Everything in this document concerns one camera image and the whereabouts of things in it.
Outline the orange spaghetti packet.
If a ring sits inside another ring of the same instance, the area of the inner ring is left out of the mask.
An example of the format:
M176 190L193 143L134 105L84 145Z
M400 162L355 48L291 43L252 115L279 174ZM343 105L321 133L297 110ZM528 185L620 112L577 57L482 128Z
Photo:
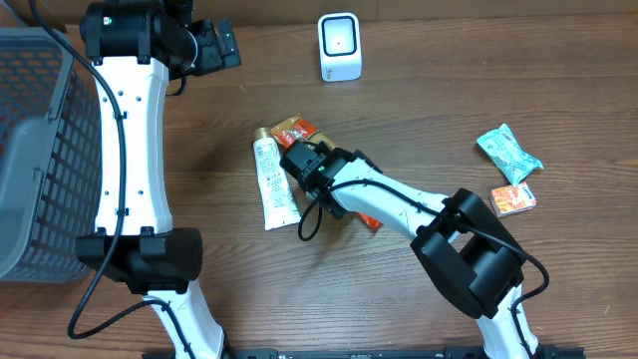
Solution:
M332 197L337 173L348 162L367 158L360 151L349 152L339 148L300 114L274 126L270 134L283 147L280 166L296 180L311 201L302 213L298 226L300 239L308 241L320 228L324 208L337 218L347 213ZM305 220L315 206L319 207L315 228L309 235L304 235Z

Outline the white tube gold cap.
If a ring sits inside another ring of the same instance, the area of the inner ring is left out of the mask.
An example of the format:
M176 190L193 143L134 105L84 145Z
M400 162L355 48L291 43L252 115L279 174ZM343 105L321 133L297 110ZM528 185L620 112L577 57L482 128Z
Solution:
M300 212L286 173L280 166L278 143L271 136L269 128L254 131L252 147L263 206L264 228L271 230L298 223Z

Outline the teal snack packet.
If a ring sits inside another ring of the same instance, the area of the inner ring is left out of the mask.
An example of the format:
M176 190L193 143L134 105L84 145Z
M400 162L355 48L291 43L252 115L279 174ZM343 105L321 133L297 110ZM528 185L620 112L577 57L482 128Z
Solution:
M477 145L512 185L519 185L534 170L544 169L539 159L520 147L507 124L502 124L477 138Z

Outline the orange tissue pack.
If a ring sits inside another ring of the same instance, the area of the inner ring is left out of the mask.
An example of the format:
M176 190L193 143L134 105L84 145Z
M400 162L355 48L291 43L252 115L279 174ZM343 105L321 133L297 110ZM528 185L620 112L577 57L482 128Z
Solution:
M537 205L537 199L525 181L492 189L488 197L497 217L527 211Z

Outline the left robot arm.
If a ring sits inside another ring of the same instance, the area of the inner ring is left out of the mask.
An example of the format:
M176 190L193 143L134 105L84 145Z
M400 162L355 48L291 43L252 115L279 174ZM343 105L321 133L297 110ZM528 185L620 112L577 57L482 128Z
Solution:
M100 98L102 182L95 228L78 259L141 297L175 358L230 358L199 283L200 232L174 225L164 183L168 84L240 64L228 19L194 20L189 1L104 1L81 21Z

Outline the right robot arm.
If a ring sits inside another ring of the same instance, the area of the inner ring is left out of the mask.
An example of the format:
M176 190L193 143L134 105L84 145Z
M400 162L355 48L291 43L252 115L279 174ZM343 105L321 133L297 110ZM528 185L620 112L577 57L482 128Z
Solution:
M295 141L280 164L318 211L363 213L410 240L449 304L476 320L488 358L533 358L538 341L521 304L532 260L475 193L421 191L385 176L361 152Z

